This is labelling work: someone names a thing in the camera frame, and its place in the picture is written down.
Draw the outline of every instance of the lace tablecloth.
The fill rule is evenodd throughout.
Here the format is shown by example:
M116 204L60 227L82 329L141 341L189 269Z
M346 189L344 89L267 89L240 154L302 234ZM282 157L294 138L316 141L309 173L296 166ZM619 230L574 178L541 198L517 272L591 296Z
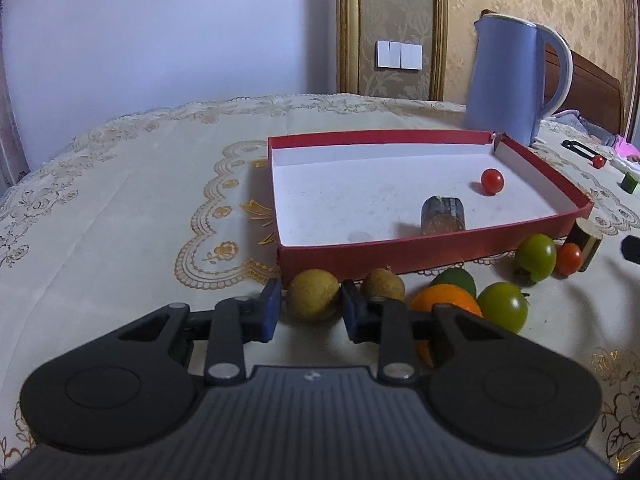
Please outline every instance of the lace tablecloth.
M277 275L269 136L457 128L463 111L345 94L242 99L127 116L78 137L0 205L0 469L34 446L18 403L34 368L164 304L212 308ZM606 237L587 272L530 290L522 335L599 378L605 402L589 446L621 470L640 451L640 267L620 256L622 238L640 228L640 200L620 189L618 170L595 170L560 146L577 135L543 121L533 149L588 193ZM508 279L507 259L466 268L482 290ZM437 272L405 275L408 293ZM281 323L271 343L245 353L249 367L376 361L376 348L351 344L340 322ZM197 348L193 371L203 355Z

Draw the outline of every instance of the round fruit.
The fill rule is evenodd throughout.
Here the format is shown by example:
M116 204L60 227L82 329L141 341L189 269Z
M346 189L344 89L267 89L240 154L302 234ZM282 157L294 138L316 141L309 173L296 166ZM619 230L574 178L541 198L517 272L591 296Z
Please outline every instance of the round fruit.
M515 261L532 282L541 282L556 266L556 245L546 235L531 235L518 246Z
M599 170L600 168L604 167L604 165L607 163L607 159L604 158L602 155L595 155L591 159L591 163L593 164L593 167L596 168L596 170Z
M464 288L474 298L478 293L476 291L476 282L474 282L471 274L460 267L449 267L449 269L443 270L431 281L429 286L439 285L441 283L449 283L449 285Z
M489 285L478 296L478 303L486 320L513 333L522 329L529 313L529 303L513 283Z
M360 293L367 300L374 296L384 296L404 301L404 282L390 270L373 269L362 282Z
M295 317L305 321L322 321L336 311L340 283L325 270L308 269L300 272L287 289L287 308Z
M556 256L556 272L560 276L571 276L582 265L582 251L576 244L563 244Z
M437 303L450 303L482 317L482 311L476 299L464 288L449 283L428 286L414 298L411 302L411 308L430 312L433 305ZM429 344L426 341L417 341L415 347L423 360L431 363Z
M492 195L500 193L504 187L504 177L502 176L502 173L498 170L494 170L494 168L484 170L482 172L480 182L482 183L484 190Z

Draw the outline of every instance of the kettle handle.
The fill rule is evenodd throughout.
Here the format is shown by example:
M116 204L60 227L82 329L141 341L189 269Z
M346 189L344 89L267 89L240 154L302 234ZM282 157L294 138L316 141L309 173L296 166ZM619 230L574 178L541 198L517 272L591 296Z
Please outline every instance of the kettle handle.
M558 59L560 60L560 81L558 82L558 89L550 101L540 110L540 118L545 119L561 107L569 93L571 81L574 78L574 59L571 56L569 45L560 34L552 28L545 27L545 25L536 24L536 27L540 33L540 38L556 50Z

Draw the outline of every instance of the blue electric kettle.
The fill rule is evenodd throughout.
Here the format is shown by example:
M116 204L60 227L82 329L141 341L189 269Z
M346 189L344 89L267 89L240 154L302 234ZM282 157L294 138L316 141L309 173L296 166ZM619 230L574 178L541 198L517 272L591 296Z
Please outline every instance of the blue electric kettle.
M505 132L524 146L536 139L569 93L574 62L566 41L552 28L506 14L485 14L474 23L478 50L466 98L465 128ZM545 43L558 53L560 83L545 105Z

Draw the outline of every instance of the gold picture frame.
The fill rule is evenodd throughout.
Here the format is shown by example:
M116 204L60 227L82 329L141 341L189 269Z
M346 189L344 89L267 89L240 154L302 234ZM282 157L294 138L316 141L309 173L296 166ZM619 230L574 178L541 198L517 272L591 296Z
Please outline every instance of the gold picture frame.
M358 94L360 80L360 0L337 0L338 92ZM447 61L447 0L433 0L433 40L429 99L444 97Z

